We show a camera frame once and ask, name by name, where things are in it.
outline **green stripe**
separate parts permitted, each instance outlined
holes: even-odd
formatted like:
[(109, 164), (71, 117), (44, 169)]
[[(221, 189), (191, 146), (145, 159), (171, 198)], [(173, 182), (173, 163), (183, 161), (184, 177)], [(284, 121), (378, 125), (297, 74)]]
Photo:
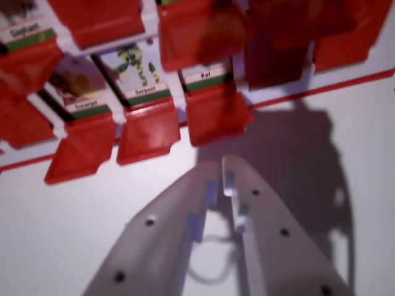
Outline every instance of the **green stripe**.
[(53, 36), (55, 36), (54, 30), (48, 29), (46, 31), (31, 35), (29, 37), (7, 43), (6, 48), (9, 51), (16, 51), (17, 49), (20, 49), (22, 47), (51, 39)]
[(80, 118), (85, 118), (88, 116), (92, 116), (92, 115), (97, 115), (97, 114), (102, 114), (104, 112), (108, 112), (110, 111), (110, 108), (108, 108), (107, 105), (102, 105), (96, 108), (90, 108), (90, 109), (85, 109), (85, 110), (81, 110), (81, 111), (76, 111), (73, 112), (72, 115), (74, 117), (74, 119), (80, 119)]
[(146, 94), (145, 96), (141, 96), (141, 97), (133, 97), (131, 99), (128, 99), (127, 101), (130, 106), (133, 106), (169, 96), (170, 96), (170, 91), (168, 89), (165, 89), (164, 91), (158, 91), (153, 94)]
[(167, 5), (173, 2), (177, 2), (178, 0), (162, 0), (162, 5)]
[(219, 83), (231, 81), (232, 79), (233, 79), (233, 72), (227, 73), (222, 76), (214, 77), (211, 79), (190, 83), (190, 84), (187, 84), (185, 86), (185, 88), (187, 91), (195, 91), (197, 89), (208, 88), (209, 86), (213, 86), (213, 85), (216, 85)]

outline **screw hole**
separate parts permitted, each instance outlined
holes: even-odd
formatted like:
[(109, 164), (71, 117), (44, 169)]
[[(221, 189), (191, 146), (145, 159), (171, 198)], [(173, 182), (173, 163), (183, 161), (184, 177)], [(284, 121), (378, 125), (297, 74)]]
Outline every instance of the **screw hole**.
[(322, 295), (330, 296), (330, 295), (332, 295), (332, 290), (328, 285), (322, 285), (321, 293), (322, 293)]
[(288, 237), (291, 233), (289, 232), (288, 229), (286, 229), (286, 228), (281, 228), (281, 229), (280, 229), (280, 234), (281, 234), (282, 236)]
[(156, 218), (154, 216), (150, 216), (146, 220), (146, 226), (150, 227), (150, 226), (154, 225), (155, 222), (156, 222)]
[(120, 284), (125, 280), (125, 278), (126, 278), (125, 273), (123, 271), (118, 271), (114, 276), (114, 282)]

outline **red plastic flap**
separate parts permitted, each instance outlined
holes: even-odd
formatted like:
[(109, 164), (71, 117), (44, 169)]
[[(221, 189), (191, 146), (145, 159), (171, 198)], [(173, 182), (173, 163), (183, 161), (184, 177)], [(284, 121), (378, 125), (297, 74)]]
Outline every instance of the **red plastic flap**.
[(0, 56), (0, 80), (20, 96), (43, 88), (62, 58), (56, 39), (23, 47)]
[(74, 41), (86, 48), (145, 31), (139, 0), (49, 0)]
[(355, 4), (355, 17), (360, 24), (355, 30), (318, 40), (315, 45), (315, 71), (363, 62), (376, 43), (392, 0), (360, 0)]
[(306, 64), (308, 46), (279, 51), (261, 32), (244, 50), (246, 79), (250, 89), (298, 80)]
[(159, 6), (159, 15), (160, 57), (166, 71), (232, 56), (255, 33), (248, 16), (230, 1), (181, 0)]
[(351, 0), (249, 0), (249, 7), (277, 49), (305, 46), (357, 26)]
[(0, 139), (19, 149), (53, 138), (50, 122), (25, 98), (0, 97)]
[(246, 125), (252, 122), (252, 113), (234, 83), (193, 91), (185, 94), (185, 99), (192, 146), (243, 134)]
[(111, 113), (75, 120), (67, 126), (45, 176), (47, 184), (93, 175), (110, 159), (116, 124)]
[(180, 140), (178, 114), (171, 97), (128, 108), (117, 162), (127, 165), (165, 155)]

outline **white plastic arm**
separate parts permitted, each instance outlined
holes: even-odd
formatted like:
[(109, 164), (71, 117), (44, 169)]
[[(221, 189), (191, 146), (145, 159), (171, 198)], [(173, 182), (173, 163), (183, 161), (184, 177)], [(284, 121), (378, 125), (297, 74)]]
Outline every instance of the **white plastic arm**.
[(243, 234), (252, 296), (353, 295), (250, 164), (237, 156), (225, 156), (223, 183), (224, 194), (231, 197), (236, 231)]
[(84, 295), (181, 295), (219, 179), (220, 165), (202, 162), (156, 197), (128, 223)]

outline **red border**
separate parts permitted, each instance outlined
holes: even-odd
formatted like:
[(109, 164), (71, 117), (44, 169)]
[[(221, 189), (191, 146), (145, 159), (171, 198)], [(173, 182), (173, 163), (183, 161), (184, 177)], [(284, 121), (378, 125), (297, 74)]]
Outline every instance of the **red border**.
[[(349, 80), (349, 81), (340, 82), (340, 83), (336, 83), (336, 84), (333, 84), (333, 85), (325, 86), (323, 88), (317, 88), (317, 89), (313, 89), (311, 91), (304, 91), (304, 92), (300, 92), (299, 94), (293, 94), (291, 96), (281, 97), (279, 99), (274, 99), (274, 100), (270, 100), (270, 101), (267, 101), (267, 102), (258, 103), (258, 104), (250, 106), (250, 108), (251, 109), (256, 109), (256, 108), (261, 108), (261, 107), (265, 107), (265, 106), (268, 106), (268, 105), (278, 104), (278, 103), (282, 103), (282, 102), (286, 102), (286, 101), (297, 100), (297, 99), (300, 99), (302, 97), (312, 96), (314, 94), (320, 94), (320, 93), (324, 93), (326, 91), (333, 91), (335, 89), (345, 88), (345, 87), (353, 86), (353, 85), (356, 85), (356, 84), (362, 84), (362, 83), (366, 83), (366, 82), (371, 82), (371, 81), (375, 81), (375, 80), (389, 78), (389, 77), (392, 77), (394, 74), (395, 74), (395, 68), (392, 69), (392, 70), (388, 70), (388, 71), (372, 74), (372, 75), (369, 75), (369, 76), (356, 78), (356, 79), (353, 79), (353, 80)], [(187, 126), (187, 122), (186, 121), (180, 123), (180, 128), (183, 128), (185, 126)], [(39, 158), (35, 158), (35, 159), (26, 160), (24, 162), (19, 162), (19, 163), (13, 163), (11, 165), (6, 165), (6, 166), (3, 166), (3, 167), (0, 167), (0, 173), (3, 172), (3, 171), (11, 170), (13, 168), (22, 167), (22, 166), (25, 166), (25, 165), (31, 165), (31, 164), (37, 163), (37, 162), (43, 162), (45, 160), (52, 159), (53, 156), (54, 155), (52, 154), (52, 155), (47, 155), (47, 156), (43, 156), (43, 157), (39, 157)]]

